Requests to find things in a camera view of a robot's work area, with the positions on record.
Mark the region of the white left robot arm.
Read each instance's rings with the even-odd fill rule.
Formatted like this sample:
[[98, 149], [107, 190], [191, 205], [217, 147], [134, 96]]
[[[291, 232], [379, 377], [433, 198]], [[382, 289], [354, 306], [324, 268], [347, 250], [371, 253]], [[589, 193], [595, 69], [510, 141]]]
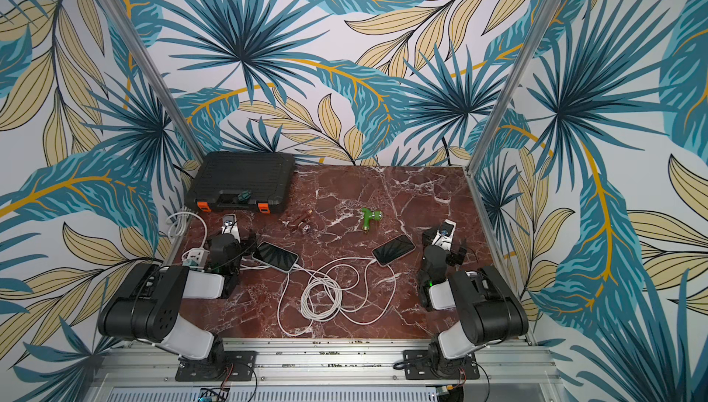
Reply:
[[225, 350], [222, 337], [187, 321], [180, 308], [184, 300], [230, 297], [240, 282], [243, 257], [256, 250], [254, 232], [243, 242], [222, 232], [210, 240], [213, 262], [204, 271], [184, 265], [135, 267], [101, 310], [99, 332], [176, 355], [177, 382], [251, 381], [256, 353]]

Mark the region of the pink-cased smartphone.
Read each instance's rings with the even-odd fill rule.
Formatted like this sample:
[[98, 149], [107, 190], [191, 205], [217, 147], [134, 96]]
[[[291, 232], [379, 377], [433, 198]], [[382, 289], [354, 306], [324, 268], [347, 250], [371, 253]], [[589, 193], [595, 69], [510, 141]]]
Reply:
[[414, 245], [409, 236], [402, 234], [376, 247], [372, 250], [372, 255], [381, 267], [386, 267], [407, 254], [414, 252], [415, 249], [416, 245]]

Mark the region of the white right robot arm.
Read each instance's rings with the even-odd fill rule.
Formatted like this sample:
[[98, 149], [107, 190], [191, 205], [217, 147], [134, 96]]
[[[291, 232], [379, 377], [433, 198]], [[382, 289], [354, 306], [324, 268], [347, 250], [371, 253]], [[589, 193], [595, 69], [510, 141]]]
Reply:
[[[420, 375], [439, 379], [463, 374], [474, 353], [527, 335], [527, 314], [516, 293], [494, 266], [465, 271], [466, 247], [453, 249], [453, 221], [422, 234], [423, 255], [417, 276], [418, 295], [429, 312], [454, 310], [458, 321], [435, 335], [418, 366]], [[449, 267], [458, 269], [450, 273]]]

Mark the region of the blue-cased smartphone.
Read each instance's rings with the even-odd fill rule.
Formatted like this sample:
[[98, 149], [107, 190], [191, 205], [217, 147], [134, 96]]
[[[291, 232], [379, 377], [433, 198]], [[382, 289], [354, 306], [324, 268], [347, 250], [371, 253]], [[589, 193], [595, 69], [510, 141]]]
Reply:
[[256, 262], [288, 274], [297, 265], [300, 256], [273, 243], [260, 243], [252, 254]]

